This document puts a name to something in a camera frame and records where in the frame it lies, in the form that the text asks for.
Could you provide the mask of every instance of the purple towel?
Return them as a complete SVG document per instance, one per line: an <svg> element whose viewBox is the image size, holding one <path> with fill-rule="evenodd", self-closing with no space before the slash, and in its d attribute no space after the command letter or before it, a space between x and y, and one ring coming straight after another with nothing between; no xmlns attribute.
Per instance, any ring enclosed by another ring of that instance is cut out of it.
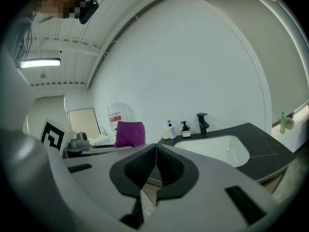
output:
<svg viewBox="0 0 309 232"><path fill-rule="evenodd" d="M142 122L118 122L115 147L136 147L145 144L145 127Z"/></svg>

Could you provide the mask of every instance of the black soap bottle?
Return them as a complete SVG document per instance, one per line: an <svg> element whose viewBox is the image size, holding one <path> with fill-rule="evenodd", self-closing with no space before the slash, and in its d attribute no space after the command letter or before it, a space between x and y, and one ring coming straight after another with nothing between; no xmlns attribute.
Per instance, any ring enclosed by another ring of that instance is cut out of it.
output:
<svg viewBox="0 0 309 232"><path fill-rule="evenodd" d="M191 137L190 128L186 125L186 121L182 121L180 123L183 123L183 130L182 130L183 138Z"/></svg>

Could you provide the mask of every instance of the person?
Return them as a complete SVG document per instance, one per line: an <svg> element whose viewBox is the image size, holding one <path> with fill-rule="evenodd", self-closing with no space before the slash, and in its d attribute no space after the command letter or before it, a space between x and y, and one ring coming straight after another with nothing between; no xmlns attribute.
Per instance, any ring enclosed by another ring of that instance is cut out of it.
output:
<svg viewBox="0 0 309 232"><path fill-rule="evenodd" d="M51 18L68 18L79 9L81 0L31 0L13 22L5 40L8 54L15 65L27 57L32 37L31 24L36 14L45 15L39 23Z"/></svg>

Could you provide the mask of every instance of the countertop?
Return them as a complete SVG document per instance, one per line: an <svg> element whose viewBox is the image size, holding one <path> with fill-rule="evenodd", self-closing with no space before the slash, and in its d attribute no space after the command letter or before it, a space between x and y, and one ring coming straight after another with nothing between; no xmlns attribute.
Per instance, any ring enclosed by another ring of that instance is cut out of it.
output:
<svg viewBox="0 0 309 232"><path fill-rule="evenodd" d="M237 167L237 169L258 182L264 182L274 175L279 174L294 159L293 153L287 147L251 123L223 130L210 131L207 138L224 135L238 137L247 148L250 158L247 163ZM177 136L174 139L161 139L158 144L174 146L181 141L198 139L205 138L202 138L199 133L192 134L190 138ZM156 184L156 182L158 184L161 182L161 175L156 167L150 175L150 180L151 184Z"/></svg>

